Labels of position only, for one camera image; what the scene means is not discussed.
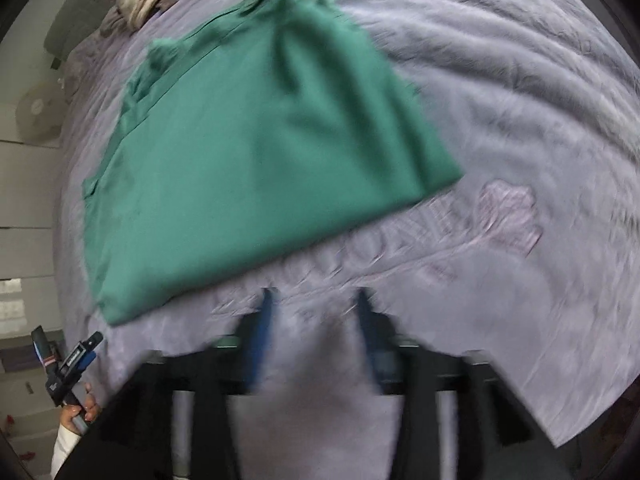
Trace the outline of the white sleeved left forearm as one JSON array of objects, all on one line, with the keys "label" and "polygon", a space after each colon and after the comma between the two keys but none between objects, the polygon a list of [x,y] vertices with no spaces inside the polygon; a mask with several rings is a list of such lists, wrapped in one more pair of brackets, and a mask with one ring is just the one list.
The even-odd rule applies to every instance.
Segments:
[{"label": "white sleeved left forearm", "polygon": [[58,471],[66,461],[66,458],[73,451],[80,440],[80,435],[70,431],[65,426],[58,426],[58,434],[53,445],[50,477],[55,478]]}]

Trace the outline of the person's left hand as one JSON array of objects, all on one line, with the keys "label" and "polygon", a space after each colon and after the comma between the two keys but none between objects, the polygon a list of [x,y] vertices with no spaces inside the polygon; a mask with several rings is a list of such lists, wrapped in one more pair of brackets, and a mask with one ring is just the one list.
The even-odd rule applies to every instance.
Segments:
[{"label": "person's left hand", "polygon": [[77,430],[73,423],[75,417],[80,416],[85,422],[93,422],[101,413],[101,407],[96,402],[96,397],[93,395],[93,388],[90,382],[85,382],[82,385],[82,390],[85,393],[85,400],[82,405],[66,404],[63,405],[60,411],[60,425],[66,427],[71,432]]}]

